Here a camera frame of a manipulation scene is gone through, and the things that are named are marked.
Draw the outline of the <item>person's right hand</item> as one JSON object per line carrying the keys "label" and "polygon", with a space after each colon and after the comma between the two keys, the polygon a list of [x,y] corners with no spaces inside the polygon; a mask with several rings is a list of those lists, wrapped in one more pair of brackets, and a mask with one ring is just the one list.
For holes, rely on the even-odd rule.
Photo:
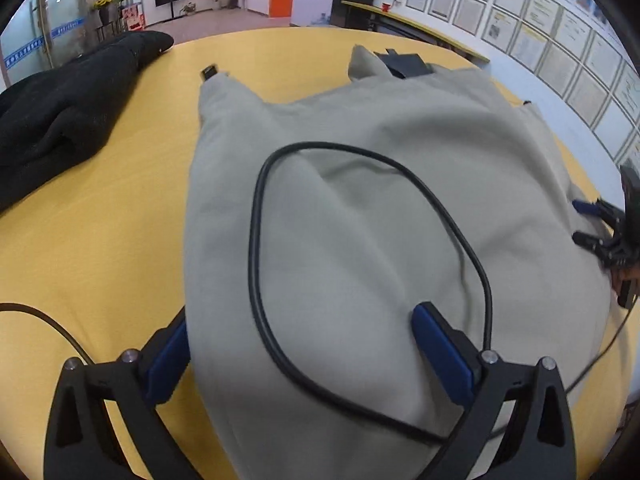
{"label": "person's right hand", "polygon": [[613,268],[611,270],[612,289],[616,295],[620,294],[626,281],[637,281],[640,278],[640,266],[632,268]]}

